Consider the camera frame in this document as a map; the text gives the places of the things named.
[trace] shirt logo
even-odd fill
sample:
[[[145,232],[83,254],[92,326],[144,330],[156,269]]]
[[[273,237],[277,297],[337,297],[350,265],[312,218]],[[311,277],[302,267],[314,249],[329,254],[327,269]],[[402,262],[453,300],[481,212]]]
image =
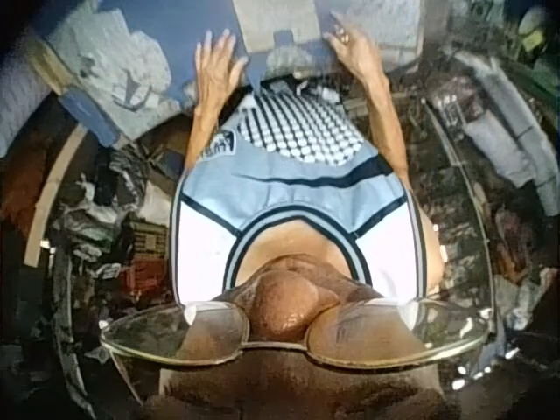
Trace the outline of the shirt logo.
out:
[[[200,162],[218,158],[220,156],[234,155],[236,143],[235,133],[231,129],[222,129],[214,136],[212,142],[202,151],[200,155]]]

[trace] hand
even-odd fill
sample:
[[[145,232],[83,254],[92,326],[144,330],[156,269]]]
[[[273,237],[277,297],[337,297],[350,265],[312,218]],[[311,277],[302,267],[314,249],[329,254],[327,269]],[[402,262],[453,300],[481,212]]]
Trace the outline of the hand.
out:
[[[210,31],[206,33],[204,45],[200,42],[196,45],[194,64],[199,90],[199,112],[213,113],[217,117],[239,85],[248,59],[238,59],[232,65],[234,47],[235,35],[230,34],[228,29],[222,33],[214,47]]]
[[[364,33],[351,26],[342,15],[333,12],[336,35],[326,33],[324,38],[336,53],[339,61],[361,82],[372,99],[385,98],[389,80],[382,67],[379,48]]]

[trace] glasses lens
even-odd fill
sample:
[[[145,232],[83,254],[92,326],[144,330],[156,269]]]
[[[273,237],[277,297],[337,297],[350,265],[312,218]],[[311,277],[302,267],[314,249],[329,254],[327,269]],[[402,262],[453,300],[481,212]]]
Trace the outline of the glasses lens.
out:
[[[164,365],[211,365],[234,356],[248,329],[230,304],[172,304],[118,319],[101,330],[101,343],[120,355]]]
[[[486,335],[486,323],[457,306],[374,299],[322,313],[307,347],[311,357],[335,366],[393,368],[462,354]]]

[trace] light blue jersey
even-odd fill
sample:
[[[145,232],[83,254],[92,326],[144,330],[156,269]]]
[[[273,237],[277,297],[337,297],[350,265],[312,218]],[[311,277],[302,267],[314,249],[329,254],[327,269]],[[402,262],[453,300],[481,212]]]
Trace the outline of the light blue jersey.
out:
[[[338,246],[354,280],[388,298],[425,296],[417,205],[385,159],[333,105],[263,93],[245,97],[180,182],[175,298],[209,300],[234,287],[253,240],[293,220]]]

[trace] glasses frame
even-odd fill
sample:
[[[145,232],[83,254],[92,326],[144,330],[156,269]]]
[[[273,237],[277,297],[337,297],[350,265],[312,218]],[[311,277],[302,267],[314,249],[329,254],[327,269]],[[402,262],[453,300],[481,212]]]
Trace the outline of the glasses frame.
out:
[[[344,308],[344,307],[350,307],[350,306],[360,305],[360,304],[363,305],[365,302],[369,302],[369,301],[353,302],[351,304],[345,304],[345,305],[342,305],[342,306],[338,306],[336,309],[340,310],[341,308]],[[429,299],[419,299],[419,300],[414,301],[414,302],[418,302],[418,303],[429,302],[429,303],[434,303],[434,304],[438,304],[438,305],[441,305],[441,306],[450,306],[447,303],[432,301],[432,300],[429,300]],[[230,361],[234,361],[234,360],[238,359],[239,357],[241,357],[243,355],[243,353],[245,351],[277,350],[277,351],[289,351],[289,352],[304,353],[305,356],[308,359],[310,359],[312,362],[317,363],[319,365],[327,365],[327,366],[332,367],[332,368],[340,368],[340,369],[344,369],[344,370],[354,370],[354,371],[355,370],[360,370],[360,371],[377,371],[377,370],[388,371],[388,370],[394,370],[394,369],[396,369],[396,370],[406,370],[406,369],[409,369],[409,368],[418,368],[418,367],[421,367],[421,366],[436,363],[438,361],[442,361],[442,360],[450,359],[452,357],[459,356],[461,354],[467,353],[467,352],[469,352],[471,350],[474,350],[475,348],[483,345],[486,342],[488,334],[489,334],[488,323],[483,318],[476,317],[477,320],[482,321],[484,324],[486,324],[486,332],[484,334],[481,334],[479,337],[476,337],[475,339],[473,339],[473,338],[459,339],[454,343],[451,343],[449,345],[444,346],[444,348],[442,348],[442,347],[437,348],[436,347],[434,349],[426,349],[425,352],[413,353],[412,355],[403,356],[403,357],[399,357],[399,358],[376,360],[376,361],[372,361],[372,362],[369,362],[369,363],[367,363],[367,362],[351,362],[351,361],[336,360],[336,359],[333,359],[333,358],[330,358],[330,357],[315,354],[314,352],[310,351],[310,349],[308,347],[309,334],[310,334],[310,331],[313,328],[313,324],[315,324],[321,318],[321,316],[324,316],[329,311],[334,310],[334,308],[326,310],[324,312],[321,312],[309,324],[309,326],[307,327],[307,330],[305,332],[304,339],[303,339],[302,343],[286,343],[286,342],[280,342],[280,341],[249,341],[249,334],[250,334],[249,319],[248,319],[247,315],[245,314],[245,312],[241,308],[236,306],[235,304],[231,304],[229,302],[210,302],[210,303],[209,302],[193,302],[189,305],[201,305],[201,304],[206,304],[206,305],[208,305],[208,304],[219,304],[219,306],[223,307],[224,311],[225,310],[235,311],[237,314],[239,314],[241,316],[241,320],[242,320],[242,323],[243,323],[243,325],[242,325],[243,331],[242,331],[242,335],[241,335],[241,342],[240,342],[239,346],[237,347],[237,349],[234,352],[232,352],[230,355],[225,356],[225,357],[221,357],[219,359],[209,359],[209,360],[191,360],[191,361],[176,360],[176,359],[165,358],[165,357],[162,357],[162,356],[157,356],[157,355],[137,351],[135,349],[131,349],[129,347],[122,346],[122,345],[119,345],[115,342],[112,342],[110,339],[106,339],[105,333],[109,331],[111,326],[113,326],[114,324],[121,324],[123,322],[126,322],[129,318],[132,318],[135,315],[137,316],[138,314],[134,314],[134,315],[131,315],[131,316],[128,316],[128,317],[120,318],[120,319],[116,320],[114,323],[112,323],[111,325],[109,325],[108,327],[101,330],[101,335],[100,335],[101,345],[103,347],[107,348],[110,353],[119,354],[123,357],[138,358],[138,359],[142,359],[144,361],[157,363],[159,365],[162,365],[162,368],[165,368],[165,367],[201,368],[201,367],[219,366],[219,365],[222,365],[222,364],[225,364],[225,363],[228,363]],[[176,306],[176,304],[169,304],[169,305],[165,306],[164,308],[162,308],[161,306],[157,306],[157,307],[154,307],[154,308],[150,308],[147,311],[144,311],[143,314],[145,314],[147,312],[150,312],[150,311],[160,312],[160,311],[162,311],[162,309],[171,308],[173,306]],[[465,310],[465,314],[467,314],[469,312],[469,310],[467,310],[467,309],[464,309],[464,310]]]

